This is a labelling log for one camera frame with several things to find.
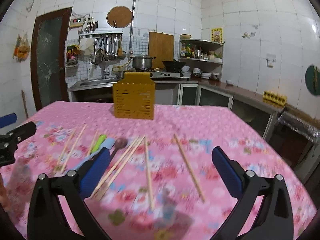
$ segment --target brown door frame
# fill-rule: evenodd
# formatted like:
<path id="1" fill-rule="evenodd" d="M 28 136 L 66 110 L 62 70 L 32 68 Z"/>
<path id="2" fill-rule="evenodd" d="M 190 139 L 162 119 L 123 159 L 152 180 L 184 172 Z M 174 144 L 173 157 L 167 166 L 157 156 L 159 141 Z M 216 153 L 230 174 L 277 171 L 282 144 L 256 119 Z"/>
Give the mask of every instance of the brown door frame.
<path id="1" fill-rule="evenodd" d="M 33 28 L 32 42 L 31 42 L 31 58 L 30 58 L 30 67 L 31 67 L 31 85 L 33 98 L 35 100 L 36 110 L 39 111 L 42 108 L 42 103 L 40 99 L 40 91 L 38 84 L 38 73 L 37 73 L 37 41 L 38 41 L 38 32 L 40 23 L 57 17 L 62 16 L 61 23 L 61 31 L 59 37 L 59 69 L 63 68 L 63 70 L 58 70 L 60 73 L 60 90 L 62 101 L 69 101 L 68 92 L 67 92 L 67 84 L 65 81 L 65 70 L 64 70 L 64 47 L 65 40 L 67 39 L 68 29 L 69 29 L 69 21 L 71 16 L 72 7 L 61 9 L 58 11 L 53 11 L 50 13 L 46 13 L 44 15 L 38 16 L 35 21 L 35 26 Z"/>

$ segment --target table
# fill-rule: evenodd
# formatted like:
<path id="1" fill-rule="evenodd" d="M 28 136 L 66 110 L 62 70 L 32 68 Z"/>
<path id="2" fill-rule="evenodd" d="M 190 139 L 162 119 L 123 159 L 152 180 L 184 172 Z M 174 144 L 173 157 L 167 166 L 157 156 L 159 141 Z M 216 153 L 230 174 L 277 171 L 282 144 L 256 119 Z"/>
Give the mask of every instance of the table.
<path id="1" fill-rule="evenodd" d="M 203 239 L 208 240 L 227 218 L 236 199 L 232 198 L 212 164 L 213 147 L 220 146 L 230 159 L 259 176 L 284 176 L 292 203 L 294 237 L 304 230 L 316 208 L 289 166 L 246 123 L 223 107 L 155 106 L 154 120 L 117 119 L 113 104 L 55 102 L 28 121 L 37 125 L 36 134 L 19 144 L 16 163 L 0 168 L 11 201 L 9 215 L 26 236 L 28 205 L 40 173 L 52 174 L 63 146 L 77 127 L 86 123 L 81 140 L 68 162 L 68 169 L 85 156 L 96 129 L 100 133 L 129 140 L 148 137 L 152 183 L 156 198 L 154 212 L 148 210 L 144 146 L 141 144 L 100 202 L 86 204 L 114 240 Z M 177 133 L 206 197 L 202 203 L 173 140 Z M 120 157 L 119 151 L 111 165 Z M 63 197 L 61 204 L 71 228 L 79 232 Z M 259 210 L 259 197 L 241 231 L 248 231 Z"/>

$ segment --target aluminum foil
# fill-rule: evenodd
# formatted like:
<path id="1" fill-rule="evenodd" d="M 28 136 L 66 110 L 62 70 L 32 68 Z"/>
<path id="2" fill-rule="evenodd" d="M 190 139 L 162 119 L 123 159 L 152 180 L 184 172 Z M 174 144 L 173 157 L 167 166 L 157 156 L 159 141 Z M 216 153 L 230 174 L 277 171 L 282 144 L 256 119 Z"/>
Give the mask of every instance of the aluminum foil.
<path id="1" fill-rule="evenodd" d="M 306 137 L 312 143 L 316 144 L 320 142 L 320 130 L 318 128 L 288 112 L 283 112 L 279 116 L 278 122 Z"/>

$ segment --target yellow poster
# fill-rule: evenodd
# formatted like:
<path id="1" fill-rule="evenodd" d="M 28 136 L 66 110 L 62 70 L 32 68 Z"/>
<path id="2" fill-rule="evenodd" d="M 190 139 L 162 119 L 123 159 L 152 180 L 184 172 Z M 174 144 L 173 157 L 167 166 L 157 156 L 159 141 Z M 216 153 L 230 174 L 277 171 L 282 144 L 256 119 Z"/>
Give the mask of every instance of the yellow poster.
<path id="1" fill-rule="evenodd" d="M 222 43 L 222 28 L 211 29 L 211 41 Z"/>

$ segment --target perforated basket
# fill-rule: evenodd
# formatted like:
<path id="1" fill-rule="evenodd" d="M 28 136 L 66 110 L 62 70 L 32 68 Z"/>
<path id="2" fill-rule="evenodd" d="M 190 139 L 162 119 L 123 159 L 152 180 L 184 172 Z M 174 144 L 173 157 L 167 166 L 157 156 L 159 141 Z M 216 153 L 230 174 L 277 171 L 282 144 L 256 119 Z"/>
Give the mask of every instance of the perforated basket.
<path id="1" fill-rule="evenodd" d="M 115 117 L 153 119 L 154 101 L 155 83 L 148 72 L 126 72 L 113 85 Z"/>

